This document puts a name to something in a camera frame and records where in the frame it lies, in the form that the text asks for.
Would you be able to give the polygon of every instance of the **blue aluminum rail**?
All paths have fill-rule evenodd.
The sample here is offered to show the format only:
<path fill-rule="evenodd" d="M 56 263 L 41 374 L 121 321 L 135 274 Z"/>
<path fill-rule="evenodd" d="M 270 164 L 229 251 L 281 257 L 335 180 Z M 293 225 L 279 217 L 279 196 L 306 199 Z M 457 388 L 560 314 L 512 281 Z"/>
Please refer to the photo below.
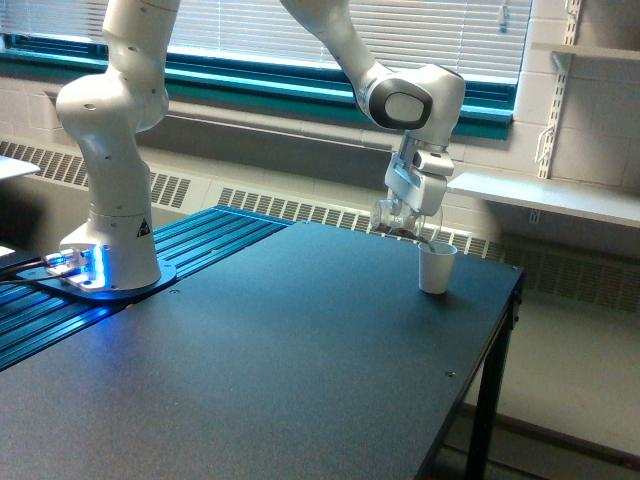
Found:
<path fill-rule="evenodd" d="M 178 281 L 253 245 L 291 222 L 215 207 L 155 230 L 158 259 L 176 266 Z M 0 286 L 0 371 L 122 310 L 42 290 Z"/>

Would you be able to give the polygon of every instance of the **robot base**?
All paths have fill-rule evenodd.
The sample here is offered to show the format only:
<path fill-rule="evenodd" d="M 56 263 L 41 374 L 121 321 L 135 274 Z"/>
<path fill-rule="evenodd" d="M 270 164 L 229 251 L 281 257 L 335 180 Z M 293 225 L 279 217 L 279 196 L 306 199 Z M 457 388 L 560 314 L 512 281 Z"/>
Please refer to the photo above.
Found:
<path fill-rule="evenodd" d="M 44 289 L 52 290 L 61 295 L 86 300 L 95 303 L 136 303 L 146 297 L 165 289 L 177 281 L 176 267 L 167 263 L 160 262 L 160 280 L 151 285 L 134 290 L 113 290 L 103 292 L 84 292 L 79 288 L 65 282 L 64 280 L 55 278 L 51 280 L 41 280 L 34 282 Z M 48 275 L 44 268 L 33 268 L 21 272 L 18 277 L 22 280 L 32 278 L 46 277 Z"/>

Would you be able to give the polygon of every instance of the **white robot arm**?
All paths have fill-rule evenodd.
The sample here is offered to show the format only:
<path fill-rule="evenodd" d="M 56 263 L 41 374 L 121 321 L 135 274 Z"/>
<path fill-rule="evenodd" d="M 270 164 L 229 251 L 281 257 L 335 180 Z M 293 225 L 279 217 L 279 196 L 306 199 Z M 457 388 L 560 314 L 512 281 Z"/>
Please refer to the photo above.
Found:
<path fill-rule="evenodd" d="M 180 0 L 111 0 L 103 25 L 109 67 L 66 85 L 57 111 L 82 150 L 89 175 L 87 223 L 61 242 L 77 260 L 50 269 L 81 269 L 66 281 L 86 292 L 133 290 L 160 278 L 151 229 L 149 168 L 135 134 L 168 110 L 167 46 Z"/>
<path fill-rule="evenodd" d="M 392 199 L 374 206 L 372 225 L 411 230 L 416 217 L 437 213 L 446 177 L 453 173 L 447 146 L 460 115 L 464 80 L 435 65 L 399 73 L 382 66 L 356 32 L 349 0 L 280 1 L 329 49 L 362 112 L 381 127 L 406 130 L 385 175 Z"/>

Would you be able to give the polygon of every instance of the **black cable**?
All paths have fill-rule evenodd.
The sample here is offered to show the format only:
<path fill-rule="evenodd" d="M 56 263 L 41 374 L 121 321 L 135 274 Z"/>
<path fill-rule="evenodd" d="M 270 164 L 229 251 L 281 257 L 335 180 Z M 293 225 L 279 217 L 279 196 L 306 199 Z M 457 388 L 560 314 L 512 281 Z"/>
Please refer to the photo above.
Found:
<path fill-rule="evenodd" d="M 18 280 L 3 280 L 0 282 L 0 285 L 24 285 L 28 283 L 36 283 L 41 282 L 43 280 L 53 280 L 54 278 L 63 278 L 70 277 L 71 275 L 75 275 L 77 272 L 65 272 L 60 273 L 58 275 L 49 275 L 48 277 L 39 277 L 39 278 L 28 278 L 28 279 L 18 279 Z"/>
<path fill-rule="evenodd" d="M 5 268 L 4 270 L 0 270 L 0 277 L 6 277 L 30 268 L 42 267 L 44 264 L 44 260 L 37 260 L 35 262 L 28 262 L 23 263 L 22 265 L 16 265 L 15 267 Z"/>

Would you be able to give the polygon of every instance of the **teal window frame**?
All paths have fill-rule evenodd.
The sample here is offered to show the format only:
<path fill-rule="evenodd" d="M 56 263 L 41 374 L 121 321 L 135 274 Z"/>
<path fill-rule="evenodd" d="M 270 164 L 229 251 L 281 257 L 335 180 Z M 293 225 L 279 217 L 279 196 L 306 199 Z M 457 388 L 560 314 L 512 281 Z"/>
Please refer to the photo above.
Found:
<path fill-rule="evenodd" d="M 4 35 L 0 72 L 73 80 L 105 70 L 105 45 Z M 454 135 L 506 140 L 513 120 L 516 84 L 467 81 Z M 356 107 L 351 85 L 339 70 L 169 54 L 166 85 L 171 96 L 369 123 Z"/>

